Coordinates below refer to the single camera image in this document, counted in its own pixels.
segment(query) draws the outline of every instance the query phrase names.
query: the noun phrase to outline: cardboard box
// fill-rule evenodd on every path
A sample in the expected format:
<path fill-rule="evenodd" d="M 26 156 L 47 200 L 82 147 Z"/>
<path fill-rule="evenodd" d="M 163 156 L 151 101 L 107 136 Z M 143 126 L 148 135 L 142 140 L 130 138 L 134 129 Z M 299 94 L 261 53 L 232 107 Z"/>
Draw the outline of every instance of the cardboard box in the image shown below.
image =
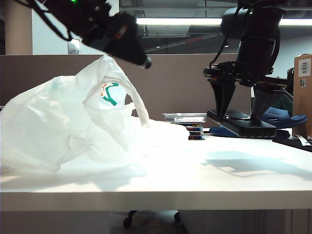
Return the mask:
<path fill-rule="evenodd" d="M 294 59 L 293 115 L 306 115 L 308 120 L 292 128 L 292 135 L 312 136 L 312 54 Z"/>

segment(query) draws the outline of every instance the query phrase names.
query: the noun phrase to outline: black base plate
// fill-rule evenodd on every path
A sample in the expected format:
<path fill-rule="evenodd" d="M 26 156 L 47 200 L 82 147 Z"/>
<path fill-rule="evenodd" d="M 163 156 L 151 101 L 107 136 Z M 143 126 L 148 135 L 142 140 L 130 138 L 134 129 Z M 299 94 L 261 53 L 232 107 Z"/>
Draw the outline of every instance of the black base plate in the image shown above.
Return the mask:
<path fill-rule="evenodd" d="M 235 110 L 228 110 L 221 122 L 217 121 L 216 110 L 209 110 L 207 116 L 240 137 L 274 137 L 277 132 L 273 125 L 250 120 L 248 115 Z"/>

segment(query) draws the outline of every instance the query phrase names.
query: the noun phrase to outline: gray cubicle partition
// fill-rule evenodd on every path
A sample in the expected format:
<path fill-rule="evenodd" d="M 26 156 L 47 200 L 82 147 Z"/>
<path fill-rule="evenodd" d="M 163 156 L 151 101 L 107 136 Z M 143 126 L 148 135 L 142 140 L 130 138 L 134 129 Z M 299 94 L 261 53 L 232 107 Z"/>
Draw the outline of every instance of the gray cubicle partition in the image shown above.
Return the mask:
<path fill-rule="evenodd" d="M 162 113 L 205 113 L 215 108 L 211 86 L 203 69 L 213 54 L 150 55 L 153 65 L 145 70 L 117 59 L 140 93 L 150 118 L 163 120 Z M 34 86 L 60 75 L 75 75 L 100 55 L 0 56 L 0 105 Z M 218 62 L 235 59 L 221 55 Z M 250 88 L 237 85 L 230 108 L 250 112 Z"/>

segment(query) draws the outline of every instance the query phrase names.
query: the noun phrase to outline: table surface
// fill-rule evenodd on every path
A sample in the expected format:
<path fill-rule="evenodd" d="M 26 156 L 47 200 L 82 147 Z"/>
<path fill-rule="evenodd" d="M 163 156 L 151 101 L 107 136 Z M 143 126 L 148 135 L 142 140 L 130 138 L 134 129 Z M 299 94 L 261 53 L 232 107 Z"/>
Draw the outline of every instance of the table surface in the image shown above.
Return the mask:
<path fill-rule="evenodd" d="M 133 165 L 84 157 L 57 173 L 3 172 L 3 211 L 312 208 L 312 154 L 264 139 L 207 136 Z"/>

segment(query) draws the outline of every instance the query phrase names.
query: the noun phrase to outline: white plastic bag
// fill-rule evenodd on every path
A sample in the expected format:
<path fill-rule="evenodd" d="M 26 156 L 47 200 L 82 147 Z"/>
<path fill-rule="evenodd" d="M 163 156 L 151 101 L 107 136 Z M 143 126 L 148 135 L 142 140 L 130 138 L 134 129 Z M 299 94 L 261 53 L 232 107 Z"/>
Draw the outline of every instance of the white plastic bag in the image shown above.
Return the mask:
<path fill-rule="evenodd" d="M 125 105 L 126 94 L 133 103 Z M 136 108 L 139 118 L 131 116 Z M 187 140 L 184 127 L 150 120 L 144 103 L 115 60 L 104 55 L 76 76 L 60 76 L 30 89 L 0 112 L 1 164 L 57 171 L 86 154 L 124 165 L 151 146 Z"/>

